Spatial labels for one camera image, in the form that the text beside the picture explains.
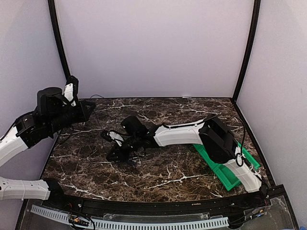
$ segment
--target wire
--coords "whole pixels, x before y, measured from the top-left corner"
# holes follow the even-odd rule
[[[106,149],[105,149],[105,145],[104,145],[104,139],[102,139],[102,148],[104,149],[104,151],[105,151],[105,153],[107,154],[107,151],[106,151]]]
[[[51,203],[50,201],[47,201],[47,200],[46,200],[45,202],[51,204],[52,206],[54,206],[55,208],[57,208],[57,209],[59,209],[59,210],[63,210],[63,208],[61,208],[61,207],[59,207],[59,206],[57,206],[57,205]],[[70,211],[69,211],[69,213],[68,213],[68,215],[71,215],[71,214],[73,214],[73,213],[78,214],[79,216],[77,216],[76,218],[78,218],[78,217],[83,217],[84,219],[90,221],[90,222],[92,223],[92,225],[93,225],[93,230],[96,230],[96,225],[95,225],[95,223],[93,222],[93,220],[92,220],[91,218],[87,217],[85,214],[82,214],[82,213],[80,213],[80,212],[73,211],[73,210],[72,210],[72,204],[71,204],[71,203],[67,203],[65,206],[67,206],[67,205],[68,205],[69,207],[71,207],[71,208],[70,208]],[[87,229],[87,228],[88,228],[88,226],[87,226],[86,228],[80,228],[80,227],[78,227],[78,226],[74,226],[75,228],[73,228],[71,225],[70,225],[70,227],[71,227],[72,229],[75,229],[75,230],[84,230],[84,229]]]
[[[66,141],[68,141],[68,139],[69,138],[71,138],[71,136],[73,135],[73,133],[70,133],[69,134],[69,136],[62,142],[62,143],[60,143],[60,136],[61,136],[61,131],[60,132],[57,132],[57,134],[58,134],[58,145],[62,145],[62,144],[64,144]]]
[[[242,222],[239,222],[239,223],[235,223],[233,225],[242,225],[252,219],[255,219],[255,218],[258,218],[258,217],[262,217],[263,215],[266,215],[265,213],[263,213],[263,209],[260,210],[258,213],[254,214],[254,215],[251,215],[248,219],[242,221]]]
[[[263,201],[264,201],[264,203],[265,203],[265,208],[261,209],[258,213],[262,213],[262,212],[267,208],[267,206],[268,206],[267,201],[266,201],[265,199],[264,199]],[[256,210],[257,208],[259,208],[259,207],[260,207],[260,205],[258,205],[257,207],[255,207],[253,210],[247,212],[244,216],[242,216],[242,217],[240,217],[240,218],[238,218],[238,219],[236,219],[236,220],[233,220],[232,222],[229,222],[229,223],[230,223],[230,224],[234,224],[234,225],[239,225],[239,224],[246,223],[247,221],[251,220],[251,218],[248,218],[248,219],[244,220],[243,222],[239,222],[239,223],[236,223],[236,222],[239,221],[239,220],[241,220],[241,219],[243,219],[243,218],[245,218],[245,217],[247,217],[247,215],[249,215],[250,213],[252,213],[253,211],[255,211],[255,210]]]
[[[103,129],[103,128],[102,128],[102,126],[101,126],[101,124],[100,124],[100,122],[99,122],[99,119],[98,119],[97,113],[95,112],[95,110],[94,110],[93,112],[94,112],[94,114],[95,114],[95,117],[96,117],[97,123],[99,124],[100,128],[101,128],[101,129]]]
[[[240,156],[241,154],[240,154],[240,153],[237,153],[237,154],[236,154],[236,164],[237,164],[237,166],[239,166],[239,167],[242,167],[243,164],[244,164],[244,161],[243,161],[242,158],[241,158],[241,160],[242,160],[242,163],[241,163],[241,164],[239,164],[239,161],[238,161],[239,156]]]
[[[99,94],[94,94],[94,95],[92,95],[92,96],[90,97],[90,101],[92,100],[92,98],[93,98],[94,96],[97,96],[97,97],[100,97],[100,98],[103,98],[103,99],[104,99],[103,96],[100,96]],[[110,106],[107,104],[107,105],[106,105],[106,114],[107,114],[109,117],[111,117],[112,119],[116,119],[116,117],[110,116],[109,113],[107,112],[107,111],[109,110],[109,108],[110,108]]]

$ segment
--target white cable tray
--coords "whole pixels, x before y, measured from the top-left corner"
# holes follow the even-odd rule
[[[59,223],[69,224],[68,212],[32,205],[32,213]],[[227,227],[228,217],[182,223],[127,223],[91,218],[97,230],[206,230]],[[93,229],[92,223],[87,229]]]

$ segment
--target white wall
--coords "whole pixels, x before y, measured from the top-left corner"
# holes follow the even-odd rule
[[[231,97],[253,1],[57,0],[80,97]]]
[[[0,1],[0,136],[36,106],[37,91],[63,87],[64,73],[46,0]],[[46,139],[0,167],[9,179],[39,178],[53,140]],[[0,230],[15,229],[21,200],[0,201]]]
[[[238,104],[298,223],[307,226],[307,2],[261,1]]]

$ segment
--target black tube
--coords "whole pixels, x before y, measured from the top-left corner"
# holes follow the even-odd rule
[[[64,46],[62,43],[60,31],[59,31],[59,22],[57,18],[57,11],[56,11],[54,0],[48,0],[48,5],[49,5],[50,18],[51,18],[51,23],[52,23],[52,28],[53,28],[53,34],[54,34],[54,38],[56,40],[56,44],[58,47],[59,58],[61,60],[65,78],[67,80],[68,77],[71,75],[71,73],[69,71],[67,59],[66,59],[65,52],[64,52]]]
[[[257,28],[257,22],[258,22],[258,17],[259,17],[259,11],[260,11],[260,2],[261,0],[255,0],[254,1],[254,9],[253,9],[253,15],[251,18],[251,23],[250,23],[250,29],[249,29],[249,34],[248,34],[248,42],[246,44],[246,49],[245,49],[245,54],[241,66],[241,70],[239,73],[238,81],[236,83],[236,88],[234,95],[232,99],[236,102],[238,100],[242,84],[244,81],[244,77],[246,74],[246,70],[248,68],[248,62],[250,58],[250,54],[253,48],[253,43],[254,43],[254,38],[256,34],[256,28]]]

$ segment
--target black cable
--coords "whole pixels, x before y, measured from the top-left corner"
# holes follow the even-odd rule
[[[94,114],[95,114],[95,117],[96,117],[97,123],[99,124],[100,128],[101,128],[101,129],[103,129],[103,128],[102,128],[102,126],[101,126],[101,124],[100,124],[100,122],[99,122],[99,119],[98,119],[97,113],[95,112],[95,110],[94,110],[93,112],[94,112]]]
[[[92,98],[93,98],[94,96],[98,96],[98,97],[100,97],[100,98],[103,98],[103,99],[104,99],[104,97],[103,97],[103,96],[100,96],[99,94],[94,94],[94,95],[92,95],[92,96],[90,97],[90,101],[92,100]],[[110,106],[107,104],[107,105],[106,105],[106,114],[107,114],[109,117],[111,117],[112,119],[116,119],[116,117],[112,117],[112,116],[110,116],[110,114],[107,112],[107,111],[109,110],[109,108],[110,108]]]
[[[242,166],[243,166],[243,164],[244,164],[244,161],[243,161],[243,159],[241,158],[242,163],[241,163],[241,164],[239,164],[239,161],[238,161],[239,156],[240,156],[240,153],[237,153],[237,154],[236,154],[236,164],[237,164],[237,166],[242,167]]]
[[[15,122],[10,126],[8,131],[6,131],[5,134],[0,138],[0,141],[2,141],[6,137],[6,135],[8,135],[9,131],[11,130],[11,128],[13,128],[14,125],[15,125]]]
[[[241,219],[245,218],[248,214],[252,213],[252,212],[255,211],[257,208],[259,208],[259,206],[255,207],[253,210],[247,212],[246,214],[244,214],[244,216],[242,216],[242,217],[240,217],[240,218],[238,218],[238,219],[236,219],[236,220],[234,220],[234,221],[231,221],[231,222],[229,222],[229,223],[230,223],[230,224],[238,224],[238,223],[235,223],[235,222],[237,222],[238,220],[241,220]]]
[[[102,138],[102,148],[104,149],[104,151],[105,151],[105,153],[107,154],[107,151],[106,151],[106,149],[105,149],[105,145],[104,145],[104,139]]]
[[[234,224],[234,225],[241,225],[241,224],[244,224],[244,223],[246,223],[246,222],[248,222],[248,221],[250,221],[250,220],[252,220],[252,219],[251,219],[251,218],[248,218],[248,219],[246,219],[246,220],[244,220],[244,221],[242,221],[242,222],[236,223],[236,224]]]

